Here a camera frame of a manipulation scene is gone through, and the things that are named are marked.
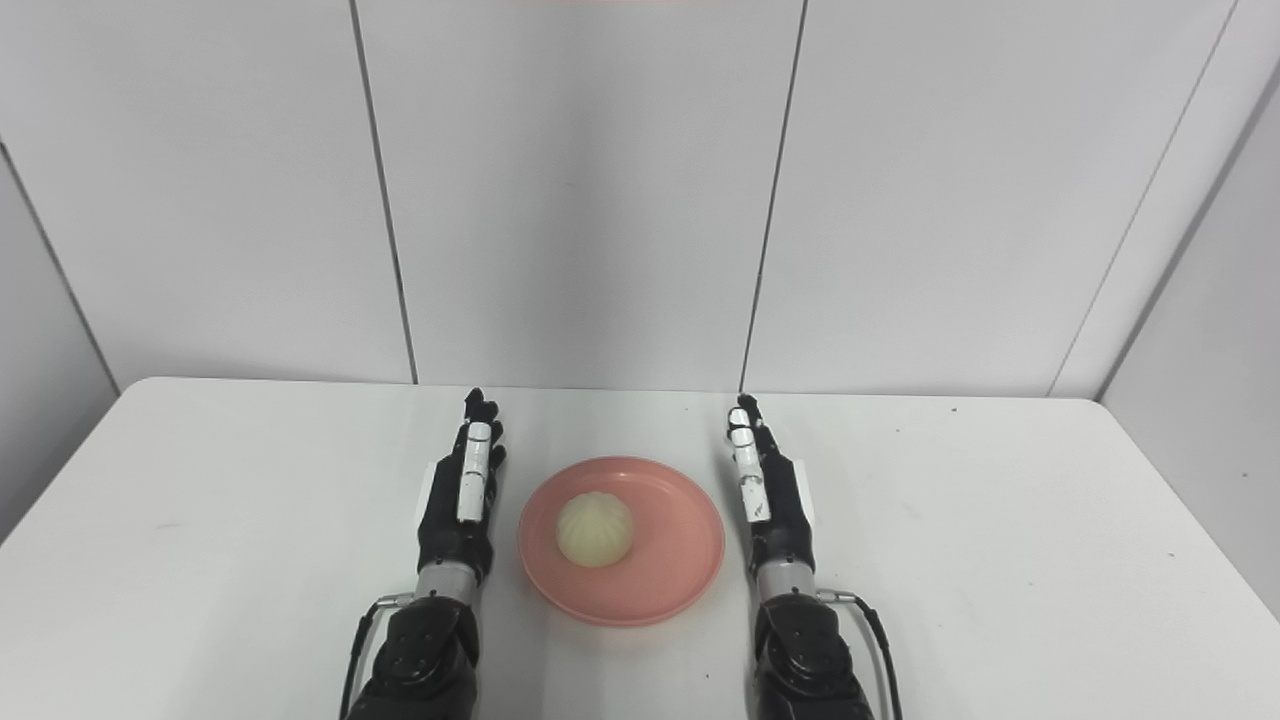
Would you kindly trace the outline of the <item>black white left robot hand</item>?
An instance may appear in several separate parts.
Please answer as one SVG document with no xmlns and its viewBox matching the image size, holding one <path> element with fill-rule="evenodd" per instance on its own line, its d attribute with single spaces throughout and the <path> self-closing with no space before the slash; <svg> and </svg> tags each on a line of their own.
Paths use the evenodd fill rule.
<svg viewBox="0 0 1280 720">
<path fill-rule="evenodd" d="M 498 404 L 483 389 L 468 392 L 451 452 L 431 471 L 417 529 L 420 571 L 445 565 L 466 568 L 477 585 L 489 577 L 495 556 L 490 525 L 498 471 L 506 460 L 500 445 L 504 428 L 498 415 Z"/>
</svg>

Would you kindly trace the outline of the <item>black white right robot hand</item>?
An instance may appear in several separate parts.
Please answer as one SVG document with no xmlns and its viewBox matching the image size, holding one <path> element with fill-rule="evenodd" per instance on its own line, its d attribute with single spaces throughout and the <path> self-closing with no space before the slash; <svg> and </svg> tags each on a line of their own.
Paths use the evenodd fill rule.
<svg viewBox="0 0 1280 720">
<path fill-rule="evenodd" d="M 814 571 L 812 524 L 795 464 L 781 451 L 753 395 L 737 396 L 726 437 L 749 525 L 749 571 L 758 578 L 769 564 L 799 564 Z"/>
</svg>

